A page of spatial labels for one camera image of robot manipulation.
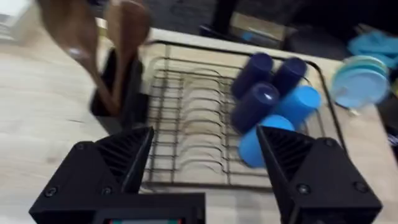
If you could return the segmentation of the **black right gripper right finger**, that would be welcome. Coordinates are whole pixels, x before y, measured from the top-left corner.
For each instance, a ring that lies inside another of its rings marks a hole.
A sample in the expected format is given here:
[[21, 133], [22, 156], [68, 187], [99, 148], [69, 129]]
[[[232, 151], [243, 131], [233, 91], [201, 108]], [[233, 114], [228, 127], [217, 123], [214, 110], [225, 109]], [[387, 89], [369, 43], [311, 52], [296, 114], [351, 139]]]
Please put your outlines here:
[[333, 138], [258, 126], [281, 223], [372, 223], [383, 205]]

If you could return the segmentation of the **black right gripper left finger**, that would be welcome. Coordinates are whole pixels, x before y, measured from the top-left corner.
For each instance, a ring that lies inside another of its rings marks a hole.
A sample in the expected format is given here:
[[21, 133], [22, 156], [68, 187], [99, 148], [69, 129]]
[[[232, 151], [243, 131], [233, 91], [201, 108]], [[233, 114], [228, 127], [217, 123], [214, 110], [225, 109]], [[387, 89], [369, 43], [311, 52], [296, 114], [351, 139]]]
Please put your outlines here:
[[105, 197], [138, 193], [153, 137], [147, 126], [76, 143], [29, 215], [36, 223], [91, 223]]

